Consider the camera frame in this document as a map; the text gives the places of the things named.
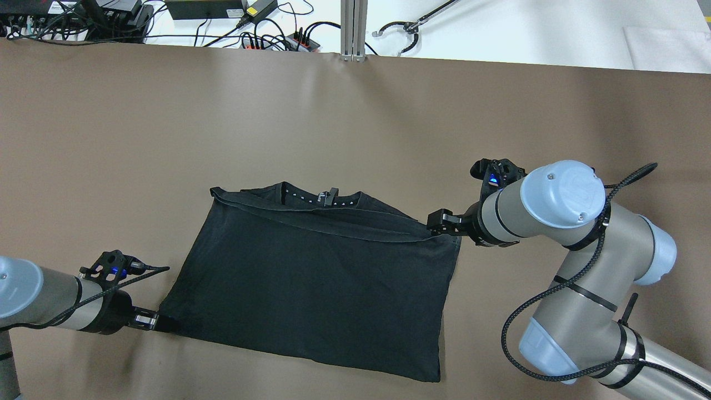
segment brown paper sheet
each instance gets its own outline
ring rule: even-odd
[[[208,189],[287,180],[382,199],[424,221],[478,198],[482,157],[578,159],[678,244],[631,325],[711,367],[711,77],[450,60],[0,42],[0,253],[76,274],[121,249],[173,269],[127,291],[156,307],[209,209]],[[565,251],[464,242],[444,311],[443,382],[317,364],[155,332],[11,332],[30,399],[622,399],[591,379],[535,381],[501,324]],[[525,327],[511,332],[515,347]]]

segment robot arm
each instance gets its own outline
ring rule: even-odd
[[[13,327],[56,326],[110,335],[123,326],[170,332],[176,323],[135,307],[124,286],[168,270],[120,251],[104,252],[78,277],[0,256],[0,400],[20,395],[8,331]],[[138,275],[122,282],[130,275]]]
[[[570,250],[549,290],[519,307],[504,325],[502,347],[514,365],[566,384],[575,382],[577,372],[596,367],[586,374],[631,399],[709,396],[711,374],[628,327],[631,307],[622,320],[612,320],[632,283],[654,283],[672,268],[676,246],[666,232],[612,203],[594,171],[580,162],[557,162],[526,176],[508,160],[484,159],[472,175],[484,180],[480,202],[460,216],[432,213],[428,228],[469,235],[480,246],[511,246],[544,235]],[[519,350],[545,376],[515,361],[506,344],[513,319],[538,301]]]

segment light blue joint cap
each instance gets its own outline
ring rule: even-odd
[[[654,237],[654,256],[652,264],[642,278],[635,280],[637,285],[645,286],[658,282],[663,275],[669,273],[676,262],[676,243],[674,239],[661,228],[654,225],[645,216],[640,216],[647,221]]]
[[[520,192],[526,211],[553,228],[583,226],[605,205],[605,188],[595,171],[569,159],[531,171]]]
[[[44,276],[35,263],[0,256],[0,318],[30,305],[42,290]]]
[[[556,377],[580,371],[568,354],[533,317],[518,343],[518,350],[528,362],[548,376]],[[571,385],[575,381],[577,379],[562,382]]]

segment black cable wrap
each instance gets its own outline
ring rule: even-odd
[[[601,218],[603,216],[603,214],[606,212],[606,210],[611,206],[612,198],[617,195],[617,193],[620,191],[620,189],[645,177],[647,174],[652,172],[656,167],[657,167],[657,163],[655,163],[655,162],[647,164],[644,167],[637,169],[635,172],[632,172],[630,175],[627,176],[627,178],[620,181],[620,183],[618,183],[616,185],[606,185],[605,186],[606,189],[612,189],[612,190],[605,198],[605,205],[604,205],[603,211],[600,213],[599,218]],[[567,282],[561,283],[560,285],[556,285],[556,286],[554,286],[548,290],[545,290],[541,293],[538,293],[537,295],[533,296],[532,298],[526,300],[522,305],[518,306],[518,308],[516,308],[511,313],[511,315],[508,316],[506,321],[503,323],[503,327],[501,329],[501,349],[503,350],[503,353],[506,356],[506,359],[508,359],[508,361],[511,364],[513,364],[514,367],[518,368],[521,372],[528,375],[529,377],[536,378],[541,381],[550,381],[550,382],[568,381],[571,379],[578,379],[578,378],[582,378],[586,375],[592,374],[593,372],[607,369],[609,367],[616,367],[619,365],[625,365],[625,364],[641,365],[643,367],[649,367],[652,369],[656,369],[656,370],[664,372],[676,379],[679,379],[680,381],[684,382],[685,384],[689,385],[690,387],[694,388],[695,390],[697,390],[698,392],[703,394],[705,397],[711,399],[711,391],[708,391],[705,387],[701,386],[701,384],[697,383],[696,381],[692,380],[691,378],[689,378],[683,374],[680,374],[679,372],[677,372],[671,368],[667,368],[667,367],[664,367],[663,365],[659,365],[659,364],[654,364],[652,362],[648,362],[643,359],[613,359],[608,362],[603,362],[603,363],[595,365],[593,367],[583,369],[582,371],[578,371],[573,374],[550,376],[550,375],[538,374],[537,372],[534,372],[534,371],[524,367],[520,362],[518,362],[511,355],[510,351],[508,350],[507,334],[508,334],[508,328],[513,323],[513,320],[517,316],[519,316],[525,309],[529,308],[531,305],[541,301],[542,299],[552,295],[553,293],[556,293],[556,292],[559,292],[565,288],[568,288],[573,283],[575,283],[580,278],[582,278],[586,273],[588,273],[588,271],[590,271],[590,269],[595,265],[595,263],[599,259],[600,253],[602,252],[602,248],[603,248],[604,244],[605,244],[605,232],[602,232],[600,234],[598,241],[597,241],[597,246],[595,247],[595,251],[593,252],[592,257],[590,257],[590,260],[587,262],[585,267],[583,267],[583,269],[581,269],[577,274],[575,274]]]

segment black t-shirt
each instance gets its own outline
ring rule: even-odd
[[[459,238],[362,192],[282,182],[214,202],[160,313],[176,334],[439,381]]]

